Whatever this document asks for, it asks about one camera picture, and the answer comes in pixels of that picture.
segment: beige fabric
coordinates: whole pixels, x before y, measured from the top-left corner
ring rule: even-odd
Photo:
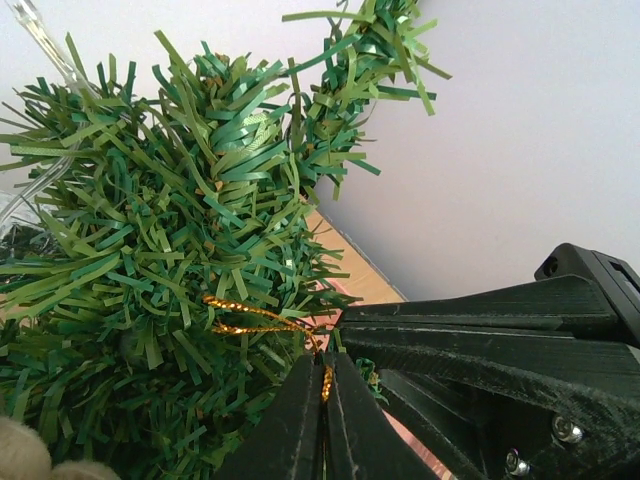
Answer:
[[[53,469],[52,480],[120,480],[109,467],[96,462],[64,462]]]
[[[0,417],[0,478],[46,480],[51,456],[38,434],[10,418]]]

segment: artificial pine branch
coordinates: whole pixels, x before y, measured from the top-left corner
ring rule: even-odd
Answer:
[[[202,295],[287,317],[352,300],[328,281],[344,274],[314,241],[314,207],[300,192],[313,197],[322,175],[339,187],[346,162],[377,172],[351,151],[371,99],[420,97],[430,109],[417,75],[430,64],[415,38],[426,28],[414,29],[415,14],[413,0],[367,0],[344,32],[332,21],[323,54],[287,67],[252,68],[203,43],[193,68],[158,33],[170,66],[153,69],[157,98],[135,97],[135,64],[120,83],[115,59],[108,76],[98,67],[97,99],[44,79],[20,94],[37,127],[0,137],[21,157],[16,166],[40,165],[34,178],[74,158],[36,202],[53,208],[41,227],[55,249],[0,267],[23,276],[3,287],[3,305],[21,308],[10,318],[33,320],[0,330],[0,393],[54,461],[206,479],[251,432],[304,338],[216,334],[216,319],[269,320],[208,307]],[[296,74],[319,62],[327,70],[312,99]],[[417,90],[381,85],[399,72]],[[274,105],[283,77],[293,102]]]

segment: wooden surface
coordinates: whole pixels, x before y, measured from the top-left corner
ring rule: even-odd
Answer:
[[[329,250],[343,250],[343,258],[337,263],[349,278],[339,279],[340,286],[349,295],[362,297],[363,304],[403,302],[402,296],[387,282],[364,257],[318,212],[307,217],[309,228],[318,228],[316,241]]]

